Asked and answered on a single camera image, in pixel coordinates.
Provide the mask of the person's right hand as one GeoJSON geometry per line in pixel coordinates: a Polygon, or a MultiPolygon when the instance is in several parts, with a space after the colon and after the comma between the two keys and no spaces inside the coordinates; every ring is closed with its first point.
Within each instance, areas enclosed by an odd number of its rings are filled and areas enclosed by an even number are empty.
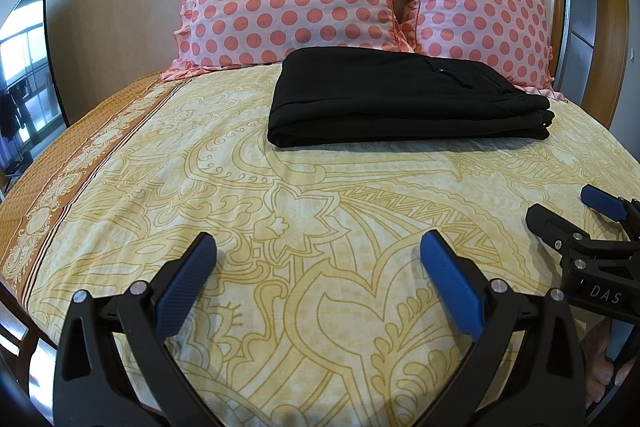
{"type": "Polygon", "coordinates": [[[634,357],[620,369],[614,369],[613,363],[605,358],[611,338],[611,323],[610,319],[601,321],[580,342],[586,360],[586,407],[602,400],[611,381],[616,386],[623,384],[637,360],[634,357]]]}

